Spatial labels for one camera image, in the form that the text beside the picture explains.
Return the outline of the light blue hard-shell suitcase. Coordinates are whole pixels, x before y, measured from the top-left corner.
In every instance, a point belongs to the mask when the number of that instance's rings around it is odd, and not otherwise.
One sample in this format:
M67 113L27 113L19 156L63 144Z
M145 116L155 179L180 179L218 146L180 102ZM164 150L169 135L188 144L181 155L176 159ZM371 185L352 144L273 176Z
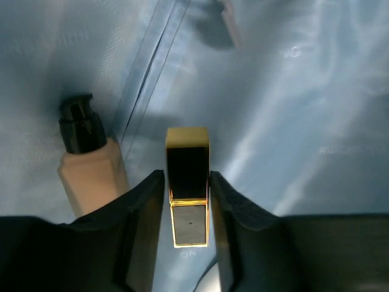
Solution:
M388 215L387 1L2 1L1 218L79 219L58 121L81 94L130 190L164 173L151 291L222 291L210 177L209 245L173 245L172 127L205 127L210 174L278 217Z

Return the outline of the black and gold lipstick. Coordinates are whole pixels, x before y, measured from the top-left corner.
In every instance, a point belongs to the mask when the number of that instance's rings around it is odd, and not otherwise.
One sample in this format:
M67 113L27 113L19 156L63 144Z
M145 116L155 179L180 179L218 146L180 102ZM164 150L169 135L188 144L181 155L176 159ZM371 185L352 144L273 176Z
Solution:
M172 127L165 140L173 245L209 245L210 140L205 127Z

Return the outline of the foundation bottle with black pump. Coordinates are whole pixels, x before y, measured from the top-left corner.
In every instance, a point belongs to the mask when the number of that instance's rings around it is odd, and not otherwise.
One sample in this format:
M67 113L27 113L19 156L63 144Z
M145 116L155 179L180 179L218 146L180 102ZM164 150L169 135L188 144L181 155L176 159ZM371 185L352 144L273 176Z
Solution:
M80 218L130 190L119 143L106 135L92 94L64 100L58 121L65 153L58 175L75 217Z

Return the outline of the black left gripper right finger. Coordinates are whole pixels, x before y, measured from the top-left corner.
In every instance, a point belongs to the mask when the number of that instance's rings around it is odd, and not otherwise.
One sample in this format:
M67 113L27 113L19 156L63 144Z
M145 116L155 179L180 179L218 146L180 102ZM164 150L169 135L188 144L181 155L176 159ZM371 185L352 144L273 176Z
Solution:
M222 291L387 291L388 215L278 217L210 174Z

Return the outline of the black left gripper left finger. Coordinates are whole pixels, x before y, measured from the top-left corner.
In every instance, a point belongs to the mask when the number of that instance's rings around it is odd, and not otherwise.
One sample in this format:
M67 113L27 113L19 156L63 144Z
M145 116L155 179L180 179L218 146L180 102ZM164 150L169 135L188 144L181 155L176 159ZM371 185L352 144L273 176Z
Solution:
M1 218L2 291L151 291L165 177L69 224Z

